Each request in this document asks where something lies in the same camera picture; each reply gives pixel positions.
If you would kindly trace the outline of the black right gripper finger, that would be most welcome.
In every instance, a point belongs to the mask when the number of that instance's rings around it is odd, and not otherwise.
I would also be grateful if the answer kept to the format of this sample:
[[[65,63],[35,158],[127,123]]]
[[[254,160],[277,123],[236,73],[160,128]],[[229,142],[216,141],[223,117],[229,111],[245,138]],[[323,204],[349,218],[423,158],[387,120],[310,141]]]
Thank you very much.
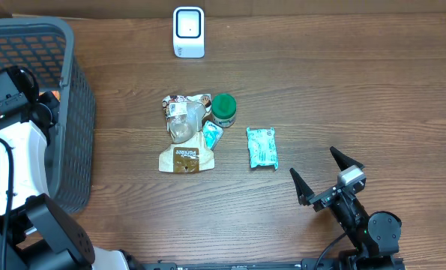
[[[337,166],[340,168],[341,171],[348,169],[349,167],[356,166],[359,169],[363,170],[364,165],[355,159],[343,154],[341,151],[339,151],[336,147],[331,146],[330,152],[334,158],[334,160],[337,163]]]
[[[294,168],[291,168],[289,171],[293,182],[295,183],[299,204],[303,206],[310,206],[312,204],[310,200],[315,196],[313,190]]]

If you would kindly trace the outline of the teal white tissue pack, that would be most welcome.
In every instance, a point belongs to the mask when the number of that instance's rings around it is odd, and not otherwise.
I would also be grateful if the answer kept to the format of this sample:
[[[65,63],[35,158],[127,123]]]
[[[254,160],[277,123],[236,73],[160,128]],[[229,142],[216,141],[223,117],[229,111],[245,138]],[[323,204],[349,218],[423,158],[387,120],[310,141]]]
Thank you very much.
[[[276,132],[273,127],[269,129],[247,128],[248,151],[250,154],[250,167],[270,167],[278,169],[279,161],[276,146]]]

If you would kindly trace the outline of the teal white small packet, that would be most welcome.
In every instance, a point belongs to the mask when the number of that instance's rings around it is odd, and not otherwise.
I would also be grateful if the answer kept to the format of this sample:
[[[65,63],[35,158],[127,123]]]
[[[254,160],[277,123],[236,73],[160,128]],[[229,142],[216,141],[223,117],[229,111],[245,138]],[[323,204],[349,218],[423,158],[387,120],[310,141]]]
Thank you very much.
[[[223,135],[223,129],[212,121],[206,121],[202,128],[202,132],[207,147],[210,150],[214,150],[215,146]]]

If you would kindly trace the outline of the green lidded jar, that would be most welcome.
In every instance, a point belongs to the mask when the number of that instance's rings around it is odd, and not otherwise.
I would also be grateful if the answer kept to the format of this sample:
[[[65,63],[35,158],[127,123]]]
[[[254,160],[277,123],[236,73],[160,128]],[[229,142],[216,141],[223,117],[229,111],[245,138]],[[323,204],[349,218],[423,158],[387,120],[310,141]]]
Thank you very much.
[[[233,96],[227,93],[214,97],[211,106],[213,122],[222,127],[229,128],[236,119],[237,103]]]

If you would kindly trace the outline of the brown white snack pouch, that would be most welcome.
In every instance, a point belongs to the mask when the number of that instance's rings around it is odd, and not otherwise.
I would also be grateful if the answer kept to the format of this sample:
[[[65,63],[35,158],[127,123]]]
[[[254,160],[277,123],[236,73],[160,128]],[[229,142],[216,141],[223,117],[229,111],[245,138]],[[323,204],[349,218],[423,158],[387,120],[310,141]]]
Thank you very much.
[[[168,95],[162,100],[166,129],[172,143],[158,161],[162,173],[198,173],[215,167],[214,152],[203,134],[211,112],[210,94]]]

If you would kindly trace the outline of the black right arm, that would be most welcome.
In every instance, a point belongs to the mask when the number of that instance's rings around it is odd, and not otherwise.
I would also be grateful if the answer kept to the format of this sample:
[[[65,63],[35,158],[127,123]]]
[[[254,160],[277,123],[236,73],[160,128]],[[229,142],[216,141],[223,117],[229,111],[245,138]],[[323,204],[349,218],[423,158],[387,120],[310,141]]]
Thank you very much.
[[[316,259],[302,259],[302,269],[405,270],[400,250],[402,221],[389,211],[367,214],[356,194],[366,187],[364,165],[335,147],[330,152],[340,168],[337,183],[315,194],[300,174],[290,174],[298,202],[312,206],[315,212],[330,209],[343,229]]]

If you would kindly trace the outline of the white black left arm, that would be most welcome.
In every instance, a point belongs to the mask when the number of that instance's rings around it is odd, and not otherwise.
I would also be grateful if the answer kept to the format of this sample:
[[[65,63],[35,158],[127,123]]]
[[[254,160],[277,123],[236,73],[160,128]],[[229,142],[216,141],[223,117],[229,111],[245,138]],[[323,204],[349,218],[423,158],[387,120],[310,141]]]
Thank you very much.
[[[0,96],[0,269],[134,269],[125,252],[95,247],[48,194],[44,157],[58,106],[51,91]]]

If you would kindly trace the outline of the white barcode scanner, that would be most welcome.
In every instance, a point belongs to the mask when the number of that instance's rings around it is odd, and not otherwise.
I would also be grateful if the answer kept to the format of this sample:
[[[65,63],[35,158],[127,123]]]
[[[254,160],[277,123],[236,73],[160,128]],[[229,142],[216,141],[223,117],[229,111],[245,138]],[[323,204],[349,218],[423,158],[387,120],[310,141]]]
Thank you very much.
[[[205,56],[205,13],[200,7],[181,6],[173,12],[173,49],[177,57]]]

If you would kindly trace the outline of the dark grey plastic basket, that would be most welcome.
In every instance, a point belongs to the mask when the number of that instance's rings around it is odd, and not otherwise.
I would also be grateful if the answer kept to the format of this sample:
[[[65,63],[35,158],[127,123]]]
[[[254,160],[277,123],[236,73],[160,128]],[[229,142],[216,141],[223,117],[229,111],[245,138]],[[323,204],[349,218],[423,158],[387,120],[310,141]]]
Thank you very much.
[[[59,99],[49,130],[45,167],[49,195],[68,213],[82,211],[91,193],[96,101],[74,55],[71,27],[54,17],[0,19],[0,70],[28,68],[41,92]]]

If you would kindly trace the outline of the brown cardboard backboard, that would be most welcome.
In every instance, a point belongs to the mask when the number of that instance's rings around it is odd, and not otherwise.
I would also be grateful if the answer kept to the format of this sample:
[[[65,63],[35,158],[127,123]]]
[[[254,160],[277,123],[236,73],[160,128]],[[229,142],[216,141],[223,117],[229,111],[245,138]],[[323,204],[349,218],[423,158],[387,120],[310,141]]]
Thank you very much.
[[[200,7],[208,17],[446,13],[446,0],[0,0],[0,18],[158,18],[180,6]]]

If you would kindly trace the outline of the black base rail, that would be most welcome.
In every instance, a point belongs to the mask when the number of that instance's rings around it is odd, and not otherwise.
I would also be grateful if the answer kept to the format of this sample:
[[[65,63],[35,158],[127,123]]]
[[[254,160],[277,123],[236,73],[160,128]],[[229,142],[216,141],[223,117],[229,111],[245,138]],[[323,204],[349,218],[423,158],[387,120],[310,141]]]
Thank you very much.
[[[177,265],[174,262],[143,263],[145,270],[337,270],[337,269],[394,269],[405,270],[406,267],[401,259],[396,259],[394,266],[388,262],[378,265],[362,265],[361,267],[350,267],[343,265],[338,259],[322,259],[316,266],[317,259],[302,259],[300,262],[261,262],[261,263],[215,263],[215,264],[192,264]]]

